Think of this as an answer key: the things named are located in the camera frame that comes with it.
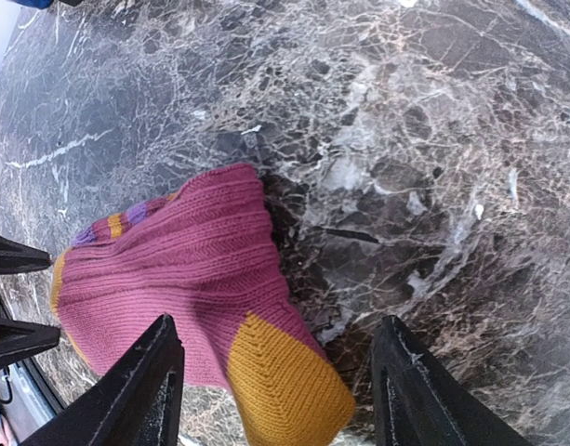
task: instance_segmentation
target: dark marble surface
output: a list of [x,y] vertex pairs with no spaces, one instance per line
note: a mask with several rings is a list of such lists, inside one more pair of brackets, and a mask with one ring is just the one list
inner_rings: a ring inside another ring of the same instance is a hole
[[[0,231],[92,220],[249,161],[292,299],[357,396],[398,314],[536,445],[570,445],[570,0],[141,0],[24,11],[0,82]],[[49,273],[2,280],[53,322]],[[95,382],[67,342],[67,401]],[[245,444],[187,388],[184,444]]]

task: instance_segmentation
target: marble floor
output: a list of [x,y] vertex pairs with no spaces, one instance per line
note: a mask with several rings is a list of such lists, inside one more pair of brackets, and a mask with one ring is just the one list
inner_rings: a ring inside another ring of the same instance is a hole
[[[535,445],[570,445],[570,0],[85,0],[24,10],[0,79],[0,232],[96,218],[254,164],[292,300],[358,401],[397,314]],[[50,273],[0,281],[55,323]],[[71,401],[68,342],[39,361]],[[184,444],[244,445],[186,388]]]

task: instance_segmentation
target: sock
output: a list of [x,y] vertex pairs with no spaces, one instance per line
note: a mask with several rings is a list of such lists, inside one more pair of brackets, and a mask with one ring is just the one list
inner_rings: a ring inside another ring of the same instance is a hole
[[170,314],[186,382],[230,390],[251,445],[325,446],[354,401],[288,303],[271,236],[253,167],[207,172],[80,233],[51,305],[98,374]]

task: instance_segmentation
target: purple stripe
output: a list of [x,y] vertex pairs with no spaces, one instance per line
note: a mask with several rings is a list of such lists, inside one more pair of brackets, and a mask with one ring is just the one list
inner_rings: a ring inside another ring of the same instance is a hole
[[83,244],[93,243],[97,240],[95,231],[92,230],[92,226],[88,227],[87,230],[83,230],[78,235],[75,236],[72,242],[72,246],[82,246]]
[[127,221],[136,226],[146,219],[146,202],[136,204],[127,210]]

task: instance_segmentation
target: floor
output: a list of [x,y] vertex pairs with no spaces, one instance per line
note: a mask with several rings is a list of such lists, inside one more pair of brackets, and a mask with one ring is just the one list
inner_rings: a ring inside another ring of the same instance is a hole
[[[536,445],[570,445],[570,0],[85,0],[23,11],[0,79],[0,232],[89,222],[249,161],[292,300],[358,400],[397,314]],[[1,281],[55,323],[50,273]],[[61,396],[96,377],[67,341]],[[183,441],[244,445],[186,388]]]

